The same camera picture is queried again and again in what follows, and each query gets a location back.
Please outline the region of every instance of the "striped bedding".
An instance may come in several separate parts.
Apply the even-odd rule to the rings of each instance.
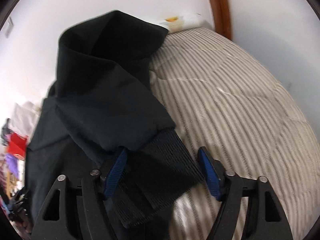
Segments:
[[[240,47],[199,27],[170,34],[152,57],[153,94],[196,158],[200,146],[241,177],[270,180],[294,239],[320,215],[320,154],[315,134],[283,86]],[[234,239],[240,240],[243,199]],[[175,203],[171,240],[206,239],[220,203],[198,185]]]

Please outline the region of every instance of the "white wall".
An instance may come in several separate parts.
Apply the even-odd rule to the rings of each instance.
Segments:
[[[0,124],[12,104],[38,101],[55,79],[58,38],[68,27],[118,9],[154,22],[201,14],[213,28],[209,0],[20,0],[8,39],[0,31]]]
[[[320,21],[306,0],[229,0],[234,42],[284,85],[320,139]]]

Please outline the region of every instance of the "bed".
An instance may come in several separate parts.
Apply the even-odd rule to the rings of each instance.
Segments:
[[[294,239],[317,239],[320,148],[316,136],[283,86],[231,42],[228,1],[205,0],[204,5],[212,9],[204,10],[206,28],[169,34],[153,55],[152,92],[177,124],[176,132],[194,158],[204,145],[240,176],[268,177]],[[210,30],[211,14],[215,32]],[[55,33],[78,19],[65,21]],[[48,56],[43,62],[55,57],[52,51],[43,52]],[[241,239],[246,204],[244,200],[234,239]],[[206,239],[218,210],[205,186],[190,189],[174,205],[170,238]]]

